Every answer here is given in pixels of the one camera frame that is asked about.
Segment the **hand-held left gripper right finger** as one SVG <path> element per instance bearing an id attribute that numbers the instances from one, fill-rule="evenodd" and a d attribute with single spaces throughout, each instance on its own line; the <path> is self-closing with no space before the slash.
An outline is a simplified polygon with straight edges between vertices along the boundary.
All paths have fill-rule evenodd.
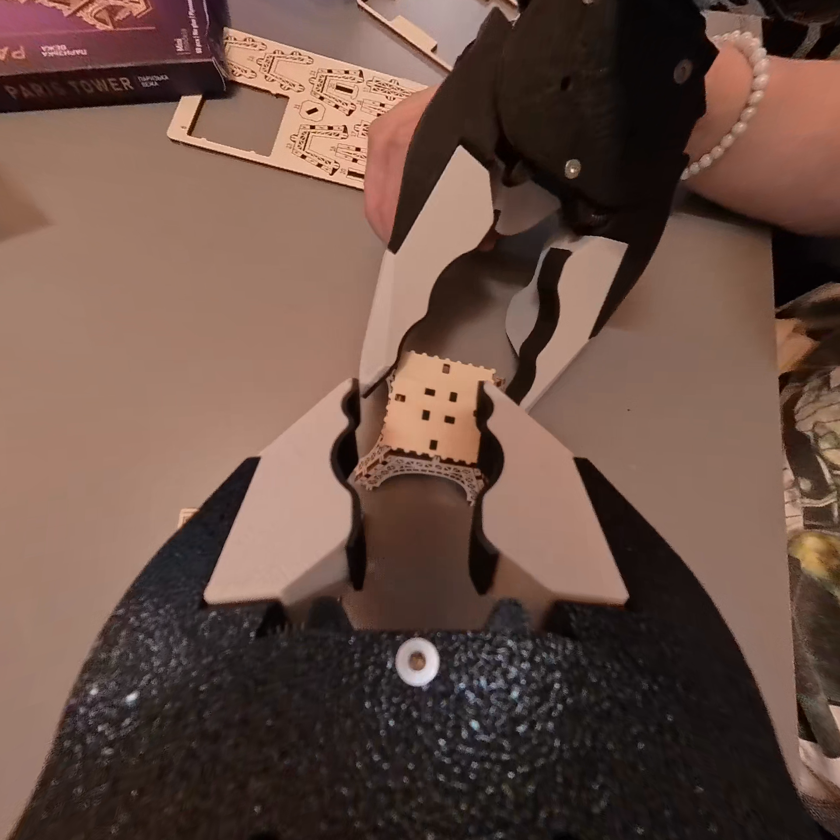
<path id="1" fill-rule="evenodd" d="M 560 602 L 624 608 L 628 592 L 571 451 L 495 385 L 479 384 L 469 578 L 546 627 Z"/>

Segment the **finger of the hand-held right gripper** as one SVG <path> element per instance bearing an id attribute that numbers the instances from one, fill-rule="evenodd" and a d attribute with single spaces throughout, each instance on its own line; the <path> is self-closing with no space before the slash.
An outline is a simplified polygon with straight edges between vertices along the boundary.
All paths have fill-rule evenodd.
<path id="1" fill-rule="evenodd" d="M 514 295 L 506 316 L 517 368 L 506 394 L 533 408 L 588 344 L 625 256 L 625 244 L 598 236 L 558 234 Z"/>
<path id="2" fill-rule="evenodd" d="M 494 220 L 490 173 L 459 145 L 402 244 L 383 255 L 360 357 L 363 397 L 398 362 L 441 274 L 480 244 Z"/>

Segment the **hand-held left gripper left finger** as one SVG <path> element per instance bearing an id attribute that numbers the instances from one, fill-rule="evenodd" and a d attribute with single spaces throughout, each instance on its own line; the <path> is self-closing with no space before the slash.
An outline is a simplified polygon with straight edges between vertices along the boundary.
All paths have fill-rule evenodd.
<path id="1" fill-rule="evenodd" d="M 358 465 L 360 386 L 349 378 L 265 447 L 203 600 L 208 606 L 279 603 L 299 611 L 322 595 L 364 587 Z"/>

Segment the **wooden tower base model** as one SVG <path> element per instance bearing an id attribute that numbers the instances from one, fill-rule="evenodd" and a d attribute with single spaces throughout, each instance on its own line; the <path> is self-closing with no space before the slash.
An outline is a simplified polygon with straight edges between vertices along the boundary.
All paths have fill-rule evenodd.
<path id="1" fill-rule="evenodd" d="M 494 369 L 405 352 L 387 378 L 384 423 L 355 467 L 355 484 L 374 490 L 400 476 L 441 478 L 456 483 L 473 507 L 487 483 L 478 467 L 482 382 L 505 384 Z"/>

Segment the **person's right hand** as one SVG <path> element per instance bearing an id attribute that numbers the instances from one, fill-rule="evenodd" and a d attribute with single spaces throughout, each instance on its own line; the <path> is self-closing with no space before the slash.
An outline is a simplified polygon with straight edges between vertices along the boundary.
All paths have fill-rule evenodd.
<path id="1" fill-rule="evenodd" d="M 378 239 L 390 241 L 408 147 L 419 120 L 437 92 L 426 87 L 374 120 L 368 131 L 364 215 Z"/>

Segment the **person's patterned clothing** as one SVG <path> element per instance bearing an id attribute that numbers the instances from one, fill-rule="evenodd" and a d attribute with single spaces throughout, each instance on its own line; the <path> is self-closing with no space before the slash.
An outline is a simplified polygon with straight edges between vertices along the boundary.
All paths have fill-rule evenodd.
<path id="1" fill-rule="evenodd" d="M 839 837 L 838 238 L 776 229 L 784 517 L 799 754 L 796 786 Z"/>

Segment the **wooden parts sheet with window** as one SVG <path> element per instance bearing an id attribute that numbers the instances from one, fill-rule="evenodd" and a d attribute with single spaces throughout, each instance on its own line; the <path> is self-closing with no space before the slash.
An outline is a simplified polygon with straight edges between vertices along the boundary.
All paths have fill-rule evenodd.
<path id="1" fill-rule="evenodd" d="M 167 130 L 177 143 L 332 184 L 364 188 L 368 130 L 411 93 L 413 81 L 226 28 L 230 80 L 286 101 L 268 154 L 240 150 L 194 134 L 204 105 L 184 96 Z"/>

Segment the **dark puzzle box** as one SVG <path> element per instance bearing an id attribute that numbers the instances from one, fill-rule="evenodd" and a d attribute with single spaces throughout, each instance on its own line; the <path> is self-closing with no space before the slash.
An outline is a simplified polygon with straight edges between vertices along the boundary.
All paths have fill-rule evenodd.
<path id="1" fill-rule="evenodd" d="M 225 1 L 2 1 L 1 112 L 224 93 Z"/>

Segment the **empty wooden sheet frame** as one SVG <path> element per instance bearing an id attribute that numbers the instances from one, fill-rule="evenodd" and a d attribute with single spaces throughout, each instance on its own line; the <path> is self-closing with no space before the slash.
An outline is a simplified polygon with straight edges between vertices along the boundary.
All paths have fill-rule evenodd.
<path id="1" fill-rule="evenodd" d="M 520 11 L 515 1 L 357 1 L 356 6 L 443 72 L 451 71 L 493 8 L 508 20 Z"/>

